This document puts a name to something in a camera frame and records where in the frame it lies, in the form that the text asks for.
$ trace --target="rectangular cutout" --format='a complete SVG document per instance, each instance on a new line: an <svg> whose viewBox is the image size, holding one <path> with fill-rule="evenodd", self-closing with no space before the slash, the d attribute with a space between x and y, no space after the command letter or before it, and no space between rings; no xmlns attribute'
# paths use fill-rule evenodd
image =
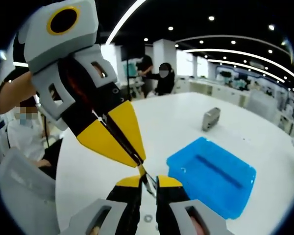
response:
<svg viewBox="0 0 294 235"><path fill-rule="evenodd" d="M89 227L87 228L86 235L98 235L99 230L106 219L108 213L110 212L111 207L104 206L98 212L98 214L94 217L93 221L90 223Z"/></svg>
<svg viewBox="0 0 294 235"><path fill-rule="evenodd" d="M92 66L96 69L101 78L106 78L108 75L98 62L92 62Z"/></svg>
<svg viewBox="0 0 294 235"><path fill-rule="evenodd" d="M200 214L197 212L197 210L194 207L186 207L186 212L190 217L193 217L196 222L201 226L204 235L210 235L210 232L204 223L203 219L201 218Z"/></svg>
<svg viewBox="0 0 294 235"><path fill-rule="evenodd" d="M60 98L53 83L49 86L49 92L55 105L60 106L63 103L63 100Z"/></svg>

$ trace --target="blue plastic tray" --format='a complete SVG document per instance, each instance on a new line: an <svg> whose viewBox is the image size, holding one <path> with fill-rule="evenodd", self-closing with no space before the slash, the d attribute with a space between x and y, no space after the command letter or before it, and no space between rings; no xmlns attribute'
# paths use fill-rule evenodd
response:
<svg viewBox="0 0 294 235"><path fill-rule="evenodd" d="M238 218L249 199L256 170L201 137L167 159L169 176L224 219Z"/></svg>

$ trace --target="white shirt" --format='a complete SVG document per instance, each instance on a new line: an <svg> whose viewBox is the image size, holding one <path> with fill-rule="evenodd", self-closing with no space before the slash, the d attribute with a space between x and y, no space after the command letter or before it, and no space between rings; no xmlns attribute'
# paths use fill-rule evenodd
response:
<svg viewBox="0 0 294 235"><path fill-rule="evenodd" d="M9 122L7 132L11 147L18 148L33 161L43 158L45 154L42 139L43 128L38 120L27 120L26 125L21 125L18 119L13 120Z"/></svg>

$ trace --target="cable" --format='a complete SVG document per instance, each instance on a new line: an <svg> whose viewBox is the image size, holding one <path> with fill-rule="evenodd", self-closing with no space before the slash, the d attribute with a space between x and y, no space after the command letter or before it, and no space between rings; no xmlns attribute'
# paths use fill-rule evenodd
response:
<svg viewBox="0 0 294 235"><path fill-rule="evenodd" d="M46 119L46 116L44 116L44 123L45 123L45 136L46 136L46 141L47 141L47 145L48 145L48 148L49 148L50 145L49 145L49 140L48 140L48 135L47 135L47 119Z"/></svg>

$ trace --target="black circle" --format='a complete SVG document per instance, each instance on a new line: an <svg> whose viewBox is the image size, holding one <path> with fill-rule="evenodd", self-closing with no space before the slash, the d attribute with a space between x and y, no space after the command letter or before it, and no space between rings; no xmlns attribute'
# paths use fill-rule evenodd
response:
<svg viewBox="0 0 294 235"><path fill-rule="evenodd" d="M77 12L73 9L65 9L56 14L50 24L54 33L63 33L70 29L77 20Z"/></svg>

